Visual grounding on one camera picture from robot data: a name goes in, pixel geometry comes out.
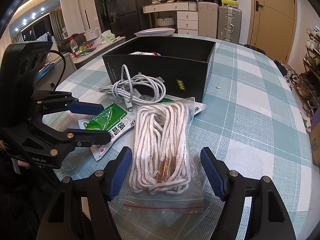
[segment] open black box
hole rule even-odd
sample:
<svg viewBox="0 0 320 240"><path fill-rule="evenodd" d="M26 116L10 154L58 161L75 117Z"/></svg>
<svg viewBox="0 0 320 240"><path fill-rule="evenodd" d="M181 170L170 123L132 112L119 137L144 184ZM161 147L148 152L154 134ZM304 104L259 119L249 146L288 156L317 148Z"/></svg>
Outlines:
<svg viewBox="0 0 320 240"><path fill-rule="evenodd" d="M202 103L211 76L214 41L168 36L137 37L102 56L112 84L121 79L121 67L126 64L133 77L139 72L164 81L167 94L180 98L195 97ZM130 55L157 52L161 56ZM137 87L141 94L153 96L152 89Z"/></svg>

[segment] white charging cable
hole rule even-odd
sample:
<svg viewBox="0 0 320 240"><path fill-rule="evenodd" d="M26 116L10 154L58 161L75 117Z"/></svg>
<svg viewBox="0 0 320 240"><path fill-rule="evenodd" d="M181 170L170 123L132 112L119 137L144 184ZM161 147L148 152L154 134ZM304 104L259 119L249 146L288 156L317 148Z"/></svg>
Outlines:
<svg viewBox="0 0 320 240"><path fill-rule="evenodd" d="M128 77L127 80L124 80L124 71ZM134 95L134 85L144 85L151 87L155 93L155 96L152 100L144 100L136 95ZM107 94L112 94L115 98L124 99L128 110L132 111L132 102L137 105L149 105L159 103L165 96L166 90L164 84L154 78L148 77L142 74L135 75L133 78L130 78L130 74L126 65L122 65L121 69L121 79L114 83L113 85L101 87L99 92L104 92Z"/></svg>
<svg viewBox="0 0 320 240"><path fill-rule="evenodd" d="M188 106L183 103L139 108L129 177L133 192L181 194L188 189L191 172L186 148L187 125Z"/></svg>

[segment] checkered tablecloth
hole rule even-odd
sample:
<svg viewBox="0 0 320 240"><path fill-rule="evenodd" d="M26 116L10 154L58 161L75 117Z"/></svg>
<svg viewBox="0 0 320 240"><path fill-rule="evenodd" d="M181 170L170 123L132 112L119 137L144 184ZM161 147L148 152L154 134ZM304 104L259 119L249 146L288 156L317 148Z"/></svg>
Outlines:
<svg viewBox="0 0 320 240"><path fill-rule="evenodd" d="M200 150L205 146L230 170L249 178L271 177L299 238L308 215L312 162L308 134L296 101L272 60L239 45L214 41L217 44L212 75L204 97L206 109L194 117L190 131L191 155L204 190L204 212L128 211L122 207L122 189L110 207L123 239L210 239L223 202L213 195L200 164ZM122 101L97 92L109 84L100 56L73 73L58 90L70 91L80 101L102 103L104 107L116 102L125 109ZM44 122L65 130L78 128L77 120L85 118L91 117L64 112L47 115ZM133 146L132 133L124 135L128 146ZM89 148L77 148L56 174L59 179L85 178L116 158L122 146L123 142L116 142L99 161L95 161ZM237 239L244 239L250 203L247 198Z"/></svg>

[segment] yellow logo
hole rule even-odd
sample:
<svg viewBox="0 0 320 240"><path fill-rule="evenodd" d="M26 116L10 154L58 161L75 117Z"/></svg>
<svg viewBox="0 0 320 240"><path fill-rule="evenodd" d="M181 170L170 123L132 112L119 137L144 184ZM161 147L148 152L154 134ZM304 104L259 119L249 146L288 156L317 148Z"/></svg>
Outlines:
<svg viewBox="0 0 320 240"><path fill-rule="evenodd" d="M180 88L181 90L186 90L186 89L184 88L184 85L183 85L182 80L178 80L178 79L177 79L177 82L178 82L179 88Z"/></svg>

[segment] silver suitcase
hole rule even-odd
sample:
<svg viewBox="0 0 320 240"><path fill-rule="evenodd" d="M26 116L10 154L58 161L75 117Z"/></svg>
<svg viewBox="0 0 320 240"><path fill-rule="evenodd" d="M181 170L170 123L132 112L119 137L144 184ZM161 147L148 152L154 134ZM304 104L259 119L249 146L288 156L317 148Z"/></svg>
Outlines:
<svg viewBox="0 0 320 240"><path fill-rule="evenodd" d="M218 39L239 43L242 11L238 8L220 6L218 20Z"/></svg>
<svg viewBox="0 0 320 240"><path fill-rule="evenodd" d="M217 38L219 5L212 2L198 3L198 35Z"/></svg>

